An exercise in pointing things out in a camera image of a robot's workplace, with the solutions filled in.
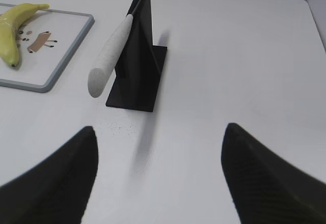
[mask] printed drawing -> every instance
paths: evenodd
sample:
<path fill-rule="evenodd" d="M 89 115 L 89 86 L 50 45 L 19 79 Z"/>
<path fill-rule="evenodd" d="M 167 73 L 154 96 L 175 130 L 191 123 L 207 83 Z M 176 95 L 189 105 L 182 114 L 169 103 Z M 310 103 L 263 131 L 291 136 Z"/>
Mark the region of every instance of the printed drawing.
<path fill-rule="evenodd" d="M 18 35 L 17 35 L 17 40 L 22 40 L 22 41 L 29 41 L 29 38 L 21 38 L 20 35 L 24 34 L 24 28 L 26 27 L 26 25 L 22 25 L 21 29 L 18 31 Z M 33 31 L 28 31 L 26 32 L 26 35 L 30 35 L 31 33 L 33 33 Z M 42 32 L 40 33 L 36 40 L 27 47 L 27 51 L 29 53 L 33 53 L 33 52 L 37 52 L 38 50 L 40 50 L 40 48 L 42 46 L 46 46 L 46 47 L 54 47 L 53 45 L 47 45 L 46 42 L 58 42 L 57 40 L 49 40 L 49 37 L 51 36 L 50 32 Z"/>
<path fill-rule="evenodd" d="M 32 53 L 32 52 L 37 52 L 40 50 L 42 46 L 46 47 L 54 47 L 53 45 L 47 45 L 45 44 L 46 42 L 58 42 L 57 40 L 49 40 L 49 37 L 51 36 L 50 32 L 42 32 L 40 33 L 36 40 L 32 43 L 31 46 L 27 48 L 27 51 Z"/>

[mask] stand base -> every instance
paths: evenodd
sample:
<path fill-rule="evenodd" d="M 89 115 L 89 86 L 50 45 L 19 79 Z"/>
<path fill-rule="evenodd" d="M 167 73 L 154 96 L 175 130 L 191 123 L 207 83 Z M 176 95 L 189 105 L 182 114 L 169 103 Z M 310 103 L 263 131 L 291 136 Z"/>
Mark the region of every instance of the stand base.
<path fill-rule="evenodd" d="M 153 46 L 153 52 L 157 60 L 158 66 L 162 71 L 165 62 L 165 57 L 167 54 L 167 47 Z M 160 77 L 154 84 L 152 83 L 142 85 L 140 87 L 141 90 L 139 90 L 138 92 L 139 97 L 137 101 L 132 101 L 132 98 L 129 99 L 122 97 L 122 86 L 119 85 L 118 79 L 115 79 L 111 92 L 106 101 L 106 106 L 153 112 L 159 81 Z"/>

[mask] white wall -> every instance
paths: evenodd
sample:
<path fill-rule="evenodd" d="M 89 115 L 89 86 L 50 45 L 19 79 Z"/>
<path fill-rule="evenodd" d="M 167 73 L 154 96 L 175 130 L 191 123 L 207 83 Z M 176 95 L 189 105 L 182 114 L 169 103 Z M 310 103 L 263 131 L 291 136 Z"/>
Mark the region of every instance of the white wall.
<path fill-rule="evenodd" d="M 307 0 L 326 48 L 326 0 Z"/>

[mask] knife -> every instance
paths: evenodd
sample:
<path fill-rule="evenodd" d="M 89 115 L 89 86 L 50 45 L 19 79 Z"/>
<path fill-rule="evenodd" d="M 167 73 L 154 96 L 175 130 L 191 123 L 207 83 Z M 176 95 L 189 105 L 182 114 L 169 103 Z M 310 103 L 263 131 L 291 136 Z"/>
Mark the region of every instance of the knife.
<path fill-rule="evenodd" d="M 122 50 L 129 38 L 133 16 L 140 2 L 141 0 L 138 1 L 132 13 L 126 16 L 107 40 L 88 75 L 88 92 L 93 98 L 97 98 L 102 94 L 119 60 Z"/>

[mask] banana tip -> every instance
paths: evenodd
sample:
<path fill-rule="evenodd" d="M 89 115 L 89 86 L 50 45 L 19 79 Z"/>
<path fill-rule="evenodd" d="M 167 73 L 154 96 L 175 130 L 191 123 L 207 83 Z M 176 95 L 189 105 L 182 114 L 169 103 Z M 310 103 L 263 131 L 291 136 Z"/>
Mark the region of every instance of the banana tip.
<path fill-rule="evenodd" d="M 48 9 L 49 7 L 49 4 L 39 4 L 39 9 Z"/>

